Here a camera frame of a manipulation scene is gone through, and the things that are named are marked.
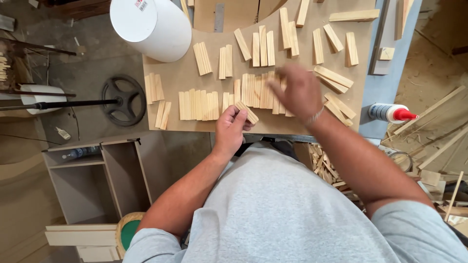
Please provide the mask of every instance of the black handwheel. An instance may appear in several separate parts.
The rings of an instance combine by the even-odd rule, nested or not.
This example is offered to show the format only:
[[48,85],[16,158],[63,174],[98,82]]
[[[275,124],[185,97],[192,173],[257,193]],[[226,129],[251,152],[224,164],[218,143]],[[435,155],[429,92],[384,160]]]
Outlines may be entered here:
[[[118,80],[125,81],[127,84],[126,86],[130,86],[131,90],[123,91],[120,89],[116,84],[116,81]],[[106,99],[106,95],[108,98],[118,100],[117,104],[106,104],[102,106],[104,114],[113,124],[128,127],[139,123],[141,119],[143,119],[143,116],[146,112],[145,92],[134,78],[125,74],[117,74],[113,77],[110,77],[106,80],[104,86],[102,87],[101,97],[103,100]],[[138,95],[140,96],[141,107],[139,113],[135,115],[132,109],[132,102],[133,99],[135,99],[135,97]],[[128,118],[128,120],[121,120],[116,118],[113,114],[116,111],[123,113]]]

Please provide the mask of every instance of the forearm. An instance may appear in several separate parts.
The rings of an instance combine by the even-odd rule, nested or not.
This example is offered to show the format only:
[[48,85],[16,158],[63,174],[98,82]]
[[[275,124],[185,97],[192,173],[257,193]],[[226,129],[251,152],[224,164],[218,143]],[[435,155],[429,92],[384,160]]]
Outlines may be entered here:
[[189,228],[194,211],[203,206],[228,162],[229,158],[221,154],[208,155],[156,200],[137,231],[158,228],[181,237]]
[[310,132],[324,148],[340,177],[368,212],[395,200],[432,205],[422,189],[390,158],[324,111]]

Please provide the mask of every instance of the glue bottle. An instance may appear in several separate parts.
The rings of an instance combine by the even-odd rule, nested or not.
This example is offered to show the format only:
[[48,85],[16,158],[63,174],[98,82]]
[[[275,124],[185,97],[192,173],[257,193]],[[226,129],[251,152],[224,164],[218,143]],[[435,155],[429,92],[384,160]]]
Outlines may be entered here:
[[408,107],[400,104],[376,103],[369,108],[369,116],[394,124],[404,123],[407,120],[419,118],[418,115],[409,111]]

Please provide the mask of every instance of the red cap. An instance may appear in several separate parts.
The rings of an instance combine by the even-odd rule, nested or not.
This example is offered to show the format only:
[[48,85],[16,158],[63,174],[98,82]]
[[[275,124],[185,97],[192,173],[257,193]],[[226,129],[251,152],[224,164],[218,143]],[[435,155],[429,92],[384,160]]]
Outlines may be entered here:
[[393,118],[398,121],[406,121],[406,120],[414,120],[419,118],[418,115],[411,113],[409,110],[405,108],[400,108],[395,110],[393,113]]

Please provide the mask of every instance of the t-shirt sleeve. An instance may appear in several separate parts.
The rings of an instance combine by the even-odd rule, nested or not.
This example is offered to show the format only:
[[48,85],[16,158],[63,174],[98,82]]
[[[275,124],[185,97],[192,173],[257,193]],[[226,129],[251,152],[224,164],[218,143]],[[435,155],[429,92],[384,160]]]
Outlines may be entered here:
[[402,262],[464,262],[467,249],[428,205],[398,201],[371,219]]
[[180,263],[185,251],[172,234],[156,228],[143,228],[134,235],[123,263]]

